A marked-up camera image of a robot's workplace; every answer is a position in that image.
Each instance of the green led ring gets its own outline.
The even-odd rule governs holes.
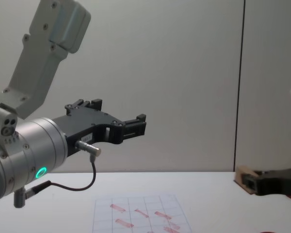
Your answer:
[[[40,170],[38,170],[37,174],[35,175],[36,179],[39,179],[41,176],[45,175],[47,171],[48,170],[45,166],[40,168]]]

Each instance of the robotic arm link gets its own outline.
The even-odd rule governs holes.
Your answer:
[[[53,120],[17,123],[43,104],[59,63],[79,49],[90,19],[74,0],[41,0],[11,82],[0,93],[0,199],[14,192],[17,208],[25,205],[24,186],[68,156],[85,150],[95,157],[101,153],[95,142],[120,144],[145,134],[145,115],[121,121],[102,112],[99,99],[68,104],[66,115]]]

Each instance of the wooden block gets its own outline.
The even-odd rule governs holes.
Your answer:
[[[235,179],[234,181],[242,187],[247,193],[249,194],[254,194],[255,191],[251,190],[250,188],[247,188],[243,183],[242,183],[242,174],[250,174],[255,177],[258,177],[259,175],[256,174],[253,170],[246,166],[239,166],[236,168],[236,173],[235,173]]]

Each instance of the grid paper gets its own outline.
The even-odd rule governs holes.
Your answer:
[[[192,233],[175,195],[99,199],[93,233]]]

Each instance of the gray arm segment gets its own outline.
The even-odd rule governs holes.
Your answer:
[[[73,0],[41,0],[10,84],[0,93],[0,108],[23,119],[39,108],[59,63],[78,51],[90,19]]]

